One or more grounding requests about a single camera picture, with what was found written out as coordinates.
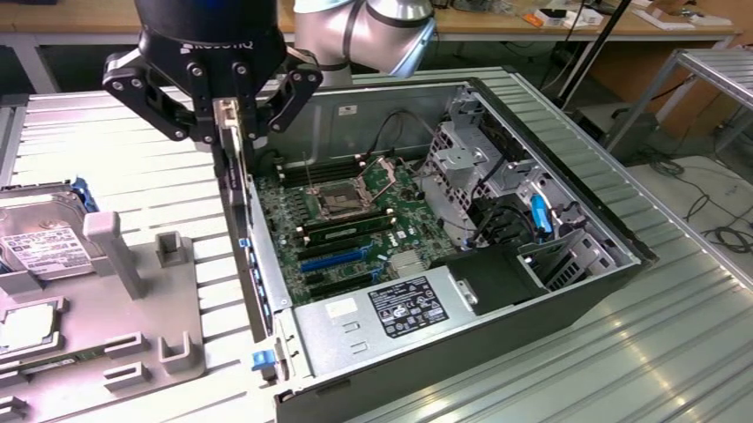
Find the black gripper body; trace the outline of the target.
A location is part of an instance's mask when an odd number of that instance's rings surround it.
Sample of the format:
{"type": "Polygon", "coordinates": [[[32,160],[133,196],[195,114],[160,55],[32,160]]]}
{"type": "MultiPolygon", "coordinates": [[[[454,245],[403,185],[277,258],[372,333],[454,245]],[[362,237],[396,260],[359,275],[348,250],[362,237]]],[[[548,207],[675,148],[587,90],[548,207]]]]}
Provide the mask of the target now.
{"type": "Polygon", "coordinates": [[[139,50],[149,67],[179,87],[193,92],[203,68],[212,98],[235,97],[236,80],[253,96],[285,57],[275,1],[137,1],[141,22],[139,50]]]}

